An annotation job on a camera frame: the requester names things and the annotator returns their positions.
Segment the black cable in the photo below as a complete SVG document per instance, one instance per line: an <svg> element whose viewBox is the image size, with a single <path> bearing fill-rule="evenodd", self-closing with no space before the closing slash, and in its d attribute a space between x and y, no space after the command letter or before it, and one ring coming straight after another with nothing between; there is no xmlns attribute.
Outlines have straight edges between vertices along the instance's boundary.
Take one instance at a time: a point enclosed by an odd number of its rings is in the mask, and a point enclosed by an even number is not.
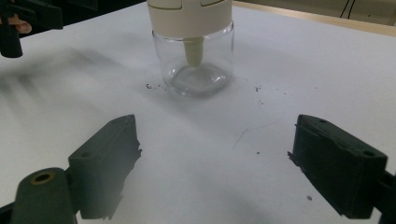
<svg viewBox="0 0 396 224"><path fill-rule="evenodd" d="M344 12L346 11L346 9L347 9L347 5L348 5L348 4L349 4L349 0L347 0L347 2L346 2L346 6L344 7L343 13L341 13L341 16L340 16L340 18L343 18Z"/></svg>
<svg viewBox="0 0 396 224"><path fill-rule="evenodd" d="M353 5L355 5L355 1L356 1L356 0L353 0L352 6L350 6L349 13L347 14L347 18L348 18L348 19L350 18L350 13L352 12Z"/></svg>

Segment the white cap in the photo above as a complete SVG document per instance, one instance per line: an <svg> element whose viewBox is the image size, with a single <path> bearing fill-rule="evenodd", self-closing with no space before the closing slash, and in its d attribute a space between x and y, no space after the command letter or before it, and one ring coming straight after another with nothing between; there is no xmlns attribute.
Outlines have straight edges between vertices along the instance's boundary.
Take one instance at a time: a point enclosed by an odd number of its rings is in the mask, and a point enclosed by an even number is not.
<svg viewBox="0 0 396 224"><path fill-rule="evenodd" d="M232 21L232 0L148 0L155 33L188 38L215 33Z"/></svg>

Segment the glass jar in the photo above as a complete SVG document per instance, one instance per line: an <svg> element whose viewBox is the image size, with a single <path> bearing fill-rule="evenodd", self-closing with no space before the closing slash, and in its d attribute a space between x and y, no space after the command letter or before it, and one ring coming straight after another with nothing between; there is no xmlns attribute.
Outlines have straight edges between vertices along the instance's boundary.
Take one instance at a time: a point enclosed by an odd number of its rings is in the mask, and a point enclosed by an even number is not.
<svg viewBox="0 0 396 224"><path fill-rule="evenodd" d="M181 95L214 93L233 75L233 22L213 34L153 39L167 87Z"/></svg>

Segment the white tabletop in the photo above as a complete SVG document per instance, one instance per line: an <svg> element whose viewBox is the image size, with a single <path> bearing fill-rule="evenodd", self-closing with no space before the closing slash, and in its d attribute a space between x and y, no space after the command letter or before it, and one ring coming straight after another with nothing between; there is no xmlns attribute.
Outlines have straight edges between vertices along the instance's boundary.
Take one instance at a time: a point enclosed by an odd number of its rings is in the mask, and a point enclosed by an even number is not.
<svg viewBox="0 0 396 224"><path fill-rule="evenodd" d="M164 86L145 4L24 38L22 58L0 59L0 205L135 114L143 153L116 215L79 223L377 223L339 217L287 151L312 115L386 153L394 174L396 39L241 7L233 19L234 78L207 98Z"/></svg>

